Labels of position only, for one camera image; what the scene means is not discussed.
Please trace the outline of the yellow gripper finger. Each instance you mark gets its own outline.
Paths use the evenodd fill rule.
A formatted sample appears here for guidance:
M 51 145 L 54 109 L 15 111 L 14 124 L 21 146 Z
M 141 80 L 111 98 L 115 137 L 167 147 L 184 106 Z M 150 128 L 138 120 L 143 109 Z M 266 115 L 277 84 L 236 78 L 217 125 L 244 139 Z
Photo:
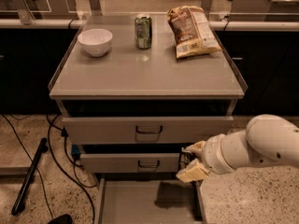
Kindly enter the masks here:
M 190 146 L 185 147 L 184 151 L 191 152 L 195 154 L 197 157 L 200 157 L 205 143 L 205 141 L 198 141 Z
M 209 176 L 208 169 L 198 159 L 191 161 L 186 168 L 177 173 L 177 178 L 183 183 L 199 181 Z

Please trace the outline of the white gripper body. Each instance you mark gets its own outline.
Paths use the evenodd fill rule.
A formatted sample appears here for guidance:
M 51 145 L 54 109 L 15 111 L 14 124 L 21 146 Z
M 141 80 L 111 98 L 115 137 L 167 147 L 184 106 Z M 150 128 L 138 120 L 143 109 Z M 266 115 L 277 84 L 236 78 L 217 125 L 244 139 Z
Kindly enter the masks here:
M 234 171 L 222 155 L 221 142 L 224 137 L 224 134 L 210 137 L 202 147 L 201 153 L 203 164 L 211 172 L 218 175 L 229 174 Z

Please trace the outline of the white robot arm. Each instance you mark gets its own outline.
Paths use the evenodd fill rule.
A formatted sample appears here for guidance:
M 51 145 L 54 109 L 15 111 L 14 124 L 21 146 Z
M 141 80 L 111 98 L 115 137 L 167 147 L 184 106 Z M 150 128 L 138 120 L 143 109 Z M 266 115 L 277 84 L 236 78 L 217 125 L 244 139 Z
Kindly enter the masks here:
M 189 183 L 210 173 L 224 175 L 243 167 L 290 165 L 299 167 L 299 128 L 284 118 L 260 115 L 245 130 L 212 136 L 182 149 L 195 159 L 181 168 L 177 178 Z

